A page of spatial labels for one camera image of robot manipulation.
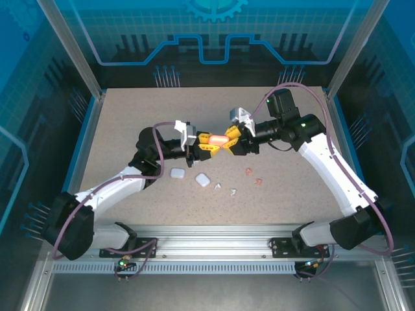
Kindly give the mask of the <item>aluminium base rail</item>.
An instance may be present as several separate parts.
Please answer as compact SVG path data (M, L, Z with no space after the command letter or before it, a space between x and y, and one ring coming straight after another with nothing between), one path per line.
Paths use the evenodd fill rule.
M291 237L299 224L282 225L133 225L139 236L156 237L156 260L272 260L268 241Z

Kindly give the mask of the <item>blue-trimmed aluminium side rail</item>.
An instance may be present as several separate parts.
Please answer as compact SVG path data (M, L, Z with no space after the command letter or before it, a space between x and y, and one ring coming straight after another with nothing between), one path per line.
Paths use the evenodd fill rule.
M355 150L349 126L346 122L344 112L338 100L335 96L334 99L327 99L327 110L333 123L334 132L338 140L338 150L341 152L343 158L356 173L356 175L366 183L364 175L362 173L361 165L359 163L357 152Z
M78 134L73 155L62 186L62 191L70 194L71 198L69 199L69 203L73 201L72 197L80 192L80 186L88 162L105 94L106 93L103 93L101 99L96 99L95 97L91 98Z

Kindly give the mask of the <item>pink earbud charging case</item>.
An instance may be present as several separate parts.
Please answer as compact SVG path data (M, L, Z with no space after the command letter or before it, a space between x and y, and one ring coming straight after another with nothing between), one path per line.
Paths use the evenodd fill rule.
M230 141L230 138L226 135L212 135L208 139L208 144L222 147L224 144L226 144L229 141Z

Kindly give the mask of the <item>aluminium corner post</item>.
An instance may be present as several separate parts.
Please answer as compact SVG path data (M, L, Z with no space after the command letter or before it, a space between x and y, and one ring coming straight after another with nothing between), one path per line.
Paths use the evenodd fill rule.
M95 99L100 100L102 97L101 87L58 6L54 0L36 0L36 2L58 36L89 92Z
M340 62L333 78L327 88L327 97L333 100L341 85L349 74L357 57L360 55L363 47L366 45L370 35L372 34L376 24L383 15L390 0L373 0L372 5L367 11L360 27L354 35L348 50L346 51L342 61Z

